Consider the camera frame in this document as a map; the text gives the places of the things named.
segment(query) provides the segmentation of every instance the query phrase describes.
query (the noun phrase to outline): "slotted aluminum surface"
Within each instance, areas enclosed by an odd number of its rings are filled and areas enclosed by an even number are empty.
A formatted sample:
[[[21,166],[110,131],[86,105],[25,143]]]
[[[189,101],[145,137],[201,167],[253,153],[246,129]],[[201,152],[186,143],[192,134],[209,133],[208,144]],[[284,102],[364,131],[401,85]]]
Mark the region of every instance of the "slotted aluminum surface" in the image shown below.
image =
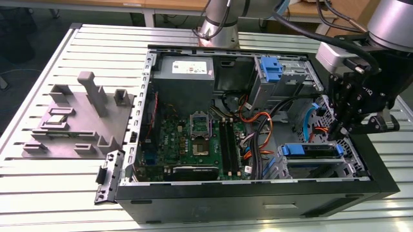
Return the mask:
[[[319,42],[301,36],[241,33],[244,49],[316,52]],[[413,222],[413,125],[404,102],[393,114],[401,131],[371,135],[401,192],[363,203],[329,218],[138,225],[121,206],[94,206],[95,174],[103,160],[30,160],[22,143],[46,113],[53,84],[77,82],[94,71],[106,92],[135,94],[149,44],[196,46],[190,30],[83,25],[71,29],[0,139],[0,231],[411,231]]]

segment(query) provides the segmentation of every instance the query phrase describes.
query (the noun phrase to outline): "green circuit board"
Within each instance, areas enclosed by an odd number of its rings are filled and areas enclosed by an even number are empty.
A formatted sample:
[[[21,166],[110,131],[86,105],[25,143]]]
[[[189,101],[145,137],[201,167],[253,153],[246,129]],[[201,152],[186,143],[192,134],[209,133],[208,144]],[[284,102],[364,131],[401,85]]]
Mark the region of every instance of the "green circuit board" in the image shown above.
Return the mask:
[[[245,131],[244,123],[233,123],[234,133],[241,135]],[[224,159],[221,152],[220,121],[212,121],[212,136],[209,140],[192,139],[190,120],[165,120],[161,127],[161,140],[156,165],[146,167],[146,176],[152,181],[164,181],[164,167],[170,166],[206,166],[220,168],[220,180],[242,180],[244,175],[224,173]]]

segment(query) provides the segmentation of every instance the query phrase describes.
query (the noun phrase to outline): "white label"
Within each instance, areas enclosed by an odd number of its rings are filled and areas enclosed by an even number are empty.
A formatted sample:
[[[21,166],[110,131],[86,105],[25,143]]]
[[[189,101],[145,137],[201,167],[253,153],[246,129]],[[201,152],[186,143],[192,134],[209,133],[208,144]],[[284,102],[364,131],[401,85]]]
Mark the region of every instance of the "white label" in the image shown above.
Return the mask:
[[[125,3],[125,6],[142,6],[142,4],[137,4],[137,3]]]
[[[245,167],[245,172],[252,174],[253,173],[253,168],[250,166],[246,166]]]
[[[173,73],[208,74],[208,64],[205,61],[174,61]]]
[[[253,106],[246,102],[245,107],[250,110]]]

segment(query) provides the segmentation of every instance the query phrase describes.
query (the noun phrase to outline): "open computer tower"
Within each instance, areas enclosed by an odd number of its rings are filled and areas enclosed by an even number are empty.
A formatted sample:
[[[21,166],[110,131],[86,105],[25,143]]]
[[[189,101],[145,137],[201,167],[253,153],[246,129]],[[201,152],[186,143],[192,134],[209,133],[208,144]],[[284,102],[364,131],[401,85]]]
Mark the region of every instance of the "open computer tower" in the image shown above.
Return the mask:
[[[142,78],[95,204],[119,203],[139,223],[209,222],[327,217],[399,192],[368,135],[327,140],[325,95],[284,106],[258,132],[260,164],[249,157],[257,123],[240,112],[324,92],[315,54],[150,46]]]

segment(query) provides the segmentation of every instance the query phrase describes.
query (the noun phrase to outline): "ram slot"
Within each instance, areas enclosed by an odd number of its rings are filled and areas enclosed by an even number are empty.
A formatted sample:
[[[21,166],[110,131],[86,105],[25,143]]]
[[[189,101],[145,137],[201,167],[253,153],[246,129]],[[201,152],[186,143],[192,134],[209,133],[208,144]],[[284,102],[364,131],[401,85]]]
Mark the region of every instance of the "ram slot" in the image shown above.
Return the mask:
[[[232,172],[237,174],[240,171],[238,166],[238,154],[237,154],[237,144],[236,144],[236,134],[233,123],[226,124],[226,139],[228,139],[228,149],[230,153],[230,161],[232,161]]]
[[[229,152],[229,144],[226,138],[226,123],[220,123],[220,137],[221,137],[221,154],[222,154],[222,167],[224,173],[228,174],[232,171],[232,158]]]

